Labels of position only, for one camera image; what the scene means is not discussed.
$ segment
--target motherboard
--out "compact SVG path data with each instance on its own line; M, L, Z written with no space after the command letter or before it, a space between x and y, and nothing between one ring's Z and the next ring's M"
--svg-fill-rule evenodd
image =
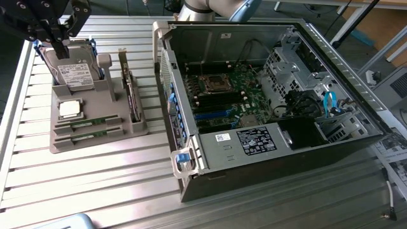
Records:
M271 107L257 73L237 64L228 73L184 75L184 86L201 134L267 123Z

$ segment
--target blue cable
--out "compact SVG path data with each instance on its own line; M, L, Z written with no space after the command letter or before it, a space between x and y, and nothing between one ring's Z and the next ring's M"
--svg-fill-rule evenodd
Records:
M332 107L336 108L337 112L340 112L339 107L336 107L336 95L335 92L327 92L324 95L324 110L325 110L325 118L329 117L329 109L328 109L328 98L329 94L332 95Z

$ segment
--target aluminum workbench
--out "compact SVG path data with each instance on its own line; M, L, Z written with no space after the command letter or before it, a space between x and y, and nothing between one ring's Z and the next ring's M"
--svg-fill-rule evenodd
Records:
M388 190L367 150L328 167L180 203L152 68L156 20L171 17L92 16L79 35L112 54L112 77L120 76L117 49L127 48L149 134L60 154L48 150L52 76L24 43L0 128L0 228L32 228L79 212L99 228L406 228L396 192L399 221L380 218Z

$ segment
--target white sticker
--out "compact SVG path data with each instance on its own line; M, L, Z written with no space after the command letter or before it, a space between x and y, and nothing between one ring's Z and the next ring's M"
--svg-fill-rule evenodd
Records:
M243 104L240 104L241 111L245 112Z
M231 139L229 134L221 134L221 135L215 135L216 141L221 142L221 141L227 141Z
M231 38L231 33L223 33L220 39Z
M93 84L89 66L87 63L60 65L57 68L68 87Z
M79 127L83 127L83 126L89 126L89 125L92 125L92 123L83 123L83 124L72 125L71 127L72 128L79 128Z
M92 138L92 137L95 137L95 136L93 135L88 135L88 136L84 136L84 137L77 137L77 138L72 139L72 142L76 142L76 141L80 141L80 140L84 140L84 139Z

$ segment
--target warning label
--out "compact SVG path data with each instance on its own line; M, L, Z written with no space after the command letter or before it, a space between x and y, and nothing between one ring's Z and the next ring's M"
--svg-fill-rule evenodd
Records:
M265 153L277 149L265 127L237 131L237 137L247 155Z
M93 84L89 66L87 63L60 65L57 68L68 87Z

